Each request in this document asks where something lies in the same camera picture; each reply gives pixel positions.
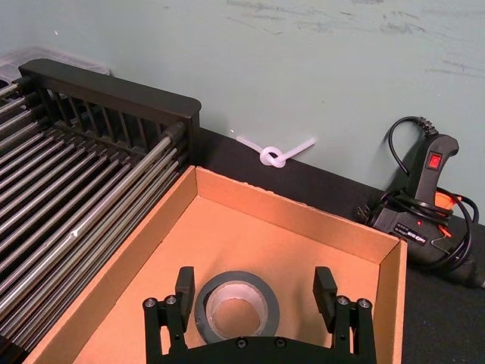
red switch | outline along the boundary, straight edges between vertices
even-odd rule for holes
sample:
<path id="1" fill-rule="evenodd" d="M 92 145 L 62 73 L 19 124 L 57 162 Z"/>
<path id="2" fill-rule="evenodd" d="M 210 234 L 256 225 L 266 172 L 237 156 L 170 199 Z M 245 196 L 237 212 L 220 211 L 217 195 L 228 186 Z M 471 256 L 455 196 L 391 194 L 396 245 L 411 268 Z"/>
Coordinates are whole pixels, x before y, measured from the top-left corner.
<path id="1" fill-rule="evenodd" d="M 439 169 L 441 163 L 441 154 L 431 153 L 430 161 L 427 166 L 431 169 Z"/>

drill cord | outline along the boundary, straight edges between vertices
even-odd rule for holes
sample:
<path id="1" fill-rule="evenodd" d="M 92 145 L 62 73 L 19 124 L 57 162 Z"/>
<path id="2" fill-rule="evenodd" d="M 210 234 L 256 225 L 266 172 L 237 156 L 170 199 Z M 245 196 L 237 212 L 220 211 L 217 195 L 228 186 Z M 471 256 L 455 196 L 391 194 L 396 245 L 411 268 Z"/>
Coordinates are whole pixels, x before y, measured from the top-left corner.
<path id="1" fill-rule="evenodd" d="M 389 143 L 389 148 L 390 151 L 396 160 L 398 166 L 401 168 L 401 170 L 406 174 L 406 176 L 409 177 L 409 170 L 406 168 L 405 164 L 403 161 L 398 157 L 396 150 L 394 149 L 394 144 L 393 144 L 393 134 L 394 130 L 402 123 L 411 121 L 418 125 L 423 131 L 426 137 L 430 137 L 434 134 L 437 134 L 438 131 L 436 128 L 431 124 L 430 121 L 428 121 L 425 118 L 419 118 L 415 116 L 408 116 L 402 119 L 399 119 L 394 125 L 390 128 L 389 133 L 388 133 L 388 143 Z M 458 205 L 460 210 L 463 213 L 463 216 L 465 217 L 465 223 L 467 227 L 467 232 L 465 236 L 463 237 L 462 241 L 460 244 L 453 249 L 452 251 L 449 252 L 447 256 L 444 256 L 443 258 L 439 259 L 435 263 L 431 263 L 429 265 L 424 265 L 422 268 L 425 268 L 427 270 L 433 270 L 433 271 L 441 271 L 443 273 L 447 273 L 450 271 L 453 271 L 457 269 L 460 265 L 462 265 L 468 257 L 470 256 L 471 252 L 471 224 L 473 223 L 478 223 L 479 219 L 479 212 L 478 212 L 478 207 L 473 202 L 471 199 L 468 197 L 459 195 L 456 196 L 454 193 L 451 193 L 447 190 L 444 190 L 443 188 L 437 188 L 437 191 L 446 194 L 449 196 L 453 202 Z M 420 218 L 423 218 L 425 220 L 431 221 L 434 224 L 440 224 L 444 226 L 448 226 L 449 218 L 452 215 L 452 210 L 446 210 L 442 209 L 440 207 L 437 207 L 435 205 L 431 205 L 429 203 L 426 203 L 424 201 L 420 201 L 418 199 L 413 199 L 410 197 L 404 190 L 398 190 L 398 191 L 393 191 L 391 193 L 386 193 L 382 196 L 381 202 L 383 203 L 389 203 L 391 205 L 398 206 L 399 208 L 415 215 Z M 473 218 L 470 216 L 468 210 L 465 208 L 465 205 L 463 204 L 466 203 L 473 209 Z"/>

cardboard edge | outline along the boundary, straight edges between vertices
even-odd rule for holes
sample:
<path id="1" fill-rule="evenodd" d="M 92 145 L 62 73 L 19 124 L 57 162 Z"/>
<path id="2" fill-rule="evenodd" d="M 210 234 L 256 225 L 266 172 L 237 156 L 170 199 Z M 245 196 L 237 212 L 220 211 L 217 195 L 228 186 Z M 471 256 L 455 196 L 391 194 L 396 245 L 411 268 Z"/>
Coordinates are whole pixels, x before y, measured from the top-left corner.
<path id="1" fill-rule="evenodd" d="M 201 167 L 196 168 L 196 176 L 201 197 L 376 264 L 380 264 L 399 243 L 398 238 L 371 227 L 322 212 Z M 348 241 L 342 242 L 339 238 L 342 229 L 349 225 L 354 227 L 352 234 Z"/>
<path id="2" fill-rule="evenodd" d="M 196 197 L 196 173 L 195 168 L 191 166 L 89 282 L 83 292 L 25 359 L 24 364 L 73 362 L 99 324 L 114 307 L 127 285 Z M 168 208 L 177 203 L 180 203 L 178 209 Z M 155 226 L 157 220 L 160 220 L 157 217 L 163 214 L 170 216 L 170 224 L 166 229 L 160 230 L 158 241 L 150 246 L 147 246 L 148 244 L 139 245 L 139 254 L 133 254 L 133 250 L 136 249 L 133 241 L 143 236 L 142 232 L 149 230 L 147 227 Z M 131 269 L 126 269 L 125 263 L 128 261 Z M 64 348 L 61 353 L 58 351 L 59 347 Z"/>
<path id="3" fill-rule="evenodd" d="M 400 364 L 404 331 L 407 245 L 399 244 L 383 259 L 374 307 L 374 336 L 378 364 Z"/>

roll of tape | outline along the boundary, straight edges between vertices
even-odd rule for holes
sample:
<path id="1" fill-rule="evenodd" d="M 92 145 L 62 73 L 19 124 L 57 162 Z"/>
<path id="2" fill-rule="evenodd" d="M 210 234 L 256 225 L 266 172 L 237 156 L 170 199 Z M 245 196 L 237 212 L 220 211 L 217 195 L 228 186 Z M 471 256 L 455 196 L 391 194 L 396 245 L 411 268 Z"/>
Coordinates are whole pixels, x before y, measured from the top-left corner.
<path id="1" fill-rule="evenodd" d="M 230 339 L 214 323 L 217 307 L 226 300 L 250 303 L 259 316 L 251 336 L 273 336 L 280 323 L 280 307 L 272 289 L 260 277 L 247 271 L 227 271 L 213 277 L 200 290 L 194 308 L 197 330 L 207 344 Z"/>

black drill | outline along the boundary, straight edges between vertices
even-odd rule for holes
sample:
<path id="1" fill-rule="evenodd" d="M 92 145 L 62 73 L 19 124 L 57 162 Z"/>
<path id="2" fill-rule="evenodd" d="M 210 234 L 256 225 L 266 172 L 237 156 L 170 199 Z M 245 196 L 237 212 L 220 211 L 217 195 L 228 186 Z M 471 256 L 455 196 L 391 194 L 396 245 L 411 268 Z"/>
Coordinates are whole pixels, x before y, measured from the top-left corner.
<path id="1" fill-rule="evenodd" d="M 406 121 L 417 124 L 425 135 L 410 171 L 393 147 L 393 132 Z M 478 208 L 469 198 L 437 186 L 446 161 L 458 152 L 458 142 L 438 133 L 428 120 L 417 117 L 398 120 L 390 128 L 388 141 L 391 153 L 408 176 L 407 186 L 385 193 L 373 209 L 359 209 L 359 215 L 365 218 L 365 224 L 406 239 L 409 260 L 420 268 L 457 284 L 485 288 L 485 271 L 471 255 L 472 225 L 478 223 Z M 464 203 L 473 209 L 473 218 Z M 448 229 L 451 207 L 455 204 L 465 217 L 464 237 L 457 237 Z"/>

